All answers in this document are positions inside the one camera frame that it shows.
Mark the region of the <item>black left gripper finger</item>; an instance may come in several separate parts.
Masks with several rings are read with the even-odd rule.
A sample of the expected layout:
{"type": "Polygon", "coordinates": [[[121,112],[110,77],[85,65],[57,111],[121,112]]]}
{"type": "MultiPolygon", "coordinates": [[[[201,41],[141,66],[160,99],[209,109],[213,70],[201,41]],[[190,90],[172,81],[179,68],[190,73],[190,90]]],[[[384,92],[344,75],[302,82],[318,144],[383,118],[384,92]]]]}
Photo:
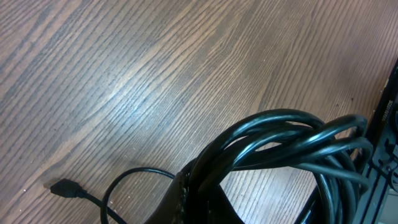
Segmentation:
{"type": "Polygon", "coordinates": [[[243,224],[218,186],[204,202],[189,199],[188,173],[179,172],[146,223],[243,224]]]}

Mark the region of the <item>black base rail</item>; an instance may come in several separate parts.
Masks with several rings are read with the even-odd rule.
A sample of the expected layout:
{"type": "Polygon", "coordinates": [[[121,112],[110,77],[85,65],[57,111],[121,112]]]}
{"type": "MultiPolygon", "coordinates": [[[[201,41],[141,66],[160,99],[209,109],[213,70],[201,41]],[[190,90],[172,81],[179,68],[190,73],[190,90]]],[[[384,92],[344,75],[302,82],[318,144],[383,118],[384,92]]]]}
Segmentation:
{"type": "Polygon", "coordinates": [[[297,223],[375,223],[397,187],[397,70],[373,117],[350,114],[323,122],[293,109],[238,121],[189,162],[189,199],[204,202],[232,171],[293,167],[317,182],[297,223]]]}

